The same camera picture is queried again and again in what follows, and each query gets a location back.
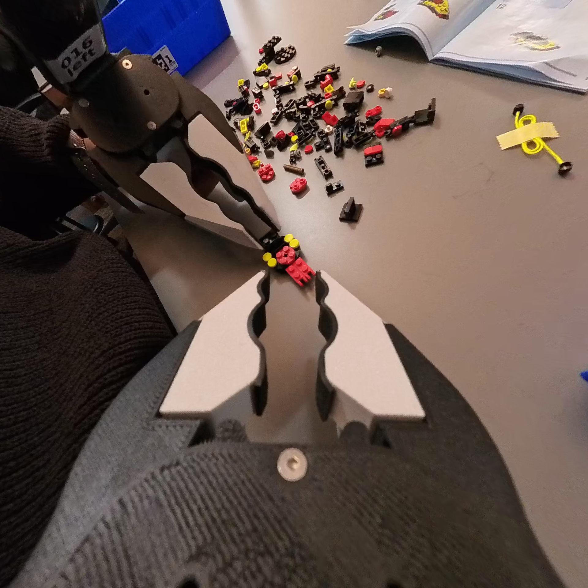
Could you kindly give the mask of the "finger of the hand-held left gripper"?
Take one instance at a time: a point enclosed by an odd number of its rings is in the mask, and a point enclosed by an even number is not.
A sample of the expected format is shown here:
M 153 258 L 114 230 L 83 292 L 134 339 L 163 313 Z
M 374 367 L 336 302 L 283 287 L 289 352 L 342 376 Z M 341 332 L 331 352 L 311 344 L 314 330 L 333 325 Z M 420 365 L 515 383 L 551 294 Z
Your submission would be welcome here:
M 212 189 L 211 199 L 203 198 L 193 189 L 187 174 L 170 162 L 151 164 L 141 179 L 180 209 L 188 223 L 238 245 L 263 249 L 261 240 L 270 231 L 269 225 L 223 184 Z
M 219 175 L 224 188 L 237 200 L 245 201 L 254 215 L 271 230 L 280 231 L 276 210 L 261 186 L 257 175 L 229 131 L 227 138 L 202 113 L 187 126 L 187 145 L 194 157 L 206 169 Z

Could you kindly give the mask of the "partly built lego model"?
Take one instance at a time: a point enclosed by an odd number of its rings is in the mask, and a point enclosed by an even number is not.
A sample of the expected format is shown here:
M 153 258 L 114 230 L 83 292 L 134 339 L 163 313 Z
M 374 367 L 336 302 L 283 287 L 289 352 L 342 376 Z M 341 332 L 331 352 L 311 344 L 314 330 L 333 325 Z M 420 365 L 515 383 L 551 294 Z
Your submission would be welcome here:
M 303 288 L 316 275 L 302 257 L 300 243 L 291 233 L 284 236 L 268 233 L 261 241 L 263 262 L 271 270 L 288 275 Z

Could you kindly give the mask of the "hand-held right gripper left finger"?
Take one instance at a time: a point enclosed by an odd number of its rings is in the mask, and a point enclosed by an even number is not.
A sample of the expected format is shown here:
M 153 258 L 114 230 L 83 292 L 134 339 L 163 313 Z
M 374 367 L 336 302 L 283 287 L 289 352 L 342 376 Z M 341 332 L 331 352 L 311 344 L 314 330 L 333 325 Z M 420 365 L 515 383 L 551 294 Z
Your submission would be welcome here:
M 266 328 L 270 275 L 260 271 L 196 322 L 175 376 L 158 409 L 161 417 L 226 420 L 246 425 L 268 402 Z

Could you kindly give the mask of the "person's left forearm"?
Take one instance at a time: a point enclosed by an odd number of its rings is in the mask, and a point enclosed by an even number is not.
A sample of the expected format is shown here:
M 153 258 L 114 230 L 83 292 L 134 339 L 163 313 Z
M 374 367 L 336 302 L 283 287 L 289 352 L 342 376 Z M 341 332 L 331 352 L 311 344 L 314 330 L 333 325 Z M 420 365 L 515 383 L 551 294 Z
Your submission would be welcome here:
M 1 107 L 1 227 L 42 240 L 58 217 L 98 193 L 71 159 L 68 116 Z

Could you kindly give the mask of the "pile of lego pieces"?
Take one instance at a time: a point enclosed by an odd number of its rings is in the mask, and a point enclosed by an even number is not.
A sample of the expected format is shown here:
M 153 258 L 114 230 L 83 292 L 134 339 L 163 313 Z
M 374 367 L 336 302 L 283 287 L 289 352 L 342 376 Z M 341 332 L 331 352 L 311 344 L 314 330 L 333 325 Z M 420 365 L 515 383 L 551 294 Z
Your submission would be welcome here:
M 264 151 L 270 158 L 275 150 L 288 151 L 289 164 L 296 166 L 303 153 L 340 157 L 356 149 L 363 151 L 367 168 L 378 166 L 384 163 L 382 139 L 419 127 L 413 124 L 415 112 L 395 119 L 385 118 L 379 104 L 364 109 L 366 94 L 376 92 L 373 84 L 352 78 L 347 87 L 335 87 L 341 68 L 334 62 L 304 77 L 297 65 L 286 74 L 272 72 L 271 66 L 278 65 L 274 58 L 266 62 L 260 57 L 254 80 L 239 79 L 238 96 L 224 100 L 225 117 L 241 134 L 256 170 L 261 166 L 258 154 Z

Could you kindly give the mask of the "person's dark knit sweater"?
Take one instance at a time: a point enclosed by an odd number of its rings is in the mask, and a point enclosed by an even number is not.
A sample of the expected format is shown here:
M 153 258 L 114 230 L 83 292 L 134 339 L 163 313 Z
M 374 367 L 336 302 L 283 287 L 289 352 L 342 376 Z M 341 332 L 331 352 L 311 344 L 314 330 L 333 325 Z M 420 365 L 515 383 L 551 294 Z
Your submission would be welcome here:
M 107 239 L 1 229 L 1 586 L 101 415 L 171 339 L 154 293 Z

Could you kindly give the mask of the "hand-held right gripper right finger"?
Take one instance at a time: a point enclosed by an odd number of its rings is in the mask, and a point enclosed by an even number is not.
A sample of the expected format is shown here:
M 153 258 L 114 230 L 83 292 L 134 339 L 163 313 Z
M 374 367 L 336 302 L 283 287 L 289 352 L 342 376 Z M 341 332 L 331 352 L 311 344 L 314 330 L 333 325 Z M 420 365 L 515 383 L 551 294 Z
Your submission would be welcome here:
M 331 275 L 316 276 L 318 357 L 316 406 L 342 432 L 350 423 L 373 433 L 383 422 L 425 420 L 424 408 L 382 318 Z

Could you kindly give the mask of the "lego instruction booklet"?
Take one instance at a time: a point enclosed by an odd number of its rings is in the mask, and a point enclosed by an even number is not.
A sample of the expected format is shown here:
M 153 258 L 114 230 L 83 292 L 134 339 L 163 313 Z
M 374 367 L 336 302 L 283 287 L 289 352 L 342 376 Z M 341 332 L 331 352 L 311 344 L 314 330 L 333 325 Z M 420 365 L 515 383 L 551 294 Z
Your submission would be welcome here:
M 587 1 L 389 1 L 345 44 L 398 35 L 434 63 L 587 93 Z

